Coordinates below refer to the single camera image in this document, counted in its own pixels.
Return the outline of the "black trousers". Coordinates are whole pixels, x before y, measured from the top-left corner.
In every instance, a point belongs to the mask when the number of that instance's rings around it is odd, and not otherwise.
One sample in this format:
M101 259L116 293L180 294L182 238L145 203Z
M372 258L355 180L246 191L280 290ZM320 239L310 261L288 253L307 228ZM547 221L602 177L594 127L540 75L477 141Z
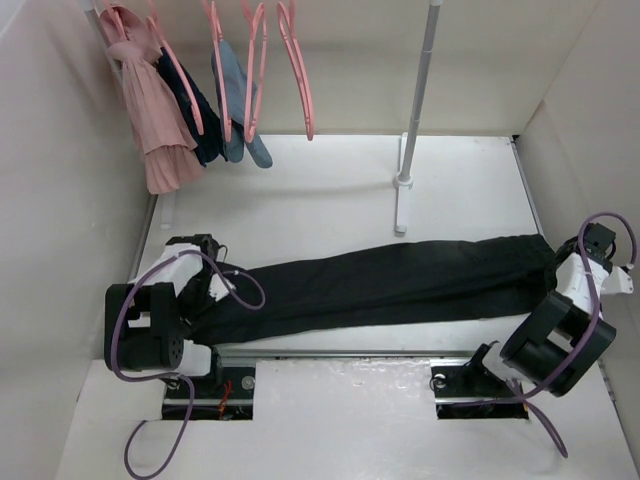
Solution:
M554 251L539 235L397 243L244 271L239 301L208 306L196 343L245 343L316 330L499 318L547 294Z

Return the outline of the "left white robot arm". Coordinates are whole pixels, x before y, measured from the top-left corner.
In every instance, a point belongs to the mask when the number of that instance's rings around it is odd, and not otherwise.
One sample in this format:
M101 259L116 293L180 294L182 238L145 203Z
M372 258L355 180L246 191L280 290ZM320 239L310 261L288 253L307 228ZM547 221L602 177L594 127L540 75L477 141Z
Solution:
M145 272L105 295L104 360L117 354L121 372L169 371L189 377L204 397L223 387L213 348L190 340L196 320L208 306L229 296L233 284L211 265L221 245L209 234L172 237Z

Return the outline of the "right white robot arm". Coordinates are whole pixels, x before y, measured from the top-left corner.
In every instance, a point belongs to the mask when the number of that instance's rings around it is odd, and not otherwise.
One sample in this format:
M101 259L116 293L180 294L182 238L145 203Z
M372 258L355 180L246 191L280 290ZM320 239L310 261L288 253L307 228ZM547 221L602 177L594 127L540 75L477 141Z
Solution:
M495 404L525 403L542 391L556 397L568 393L616 336L602 318L603 294L630 293L627 269L613 265L615 233L586 220L576 237L558 251L556 288L531 312L502 346L507 369L479 359L462 369L462 381L483 394L498 380L509 390Z

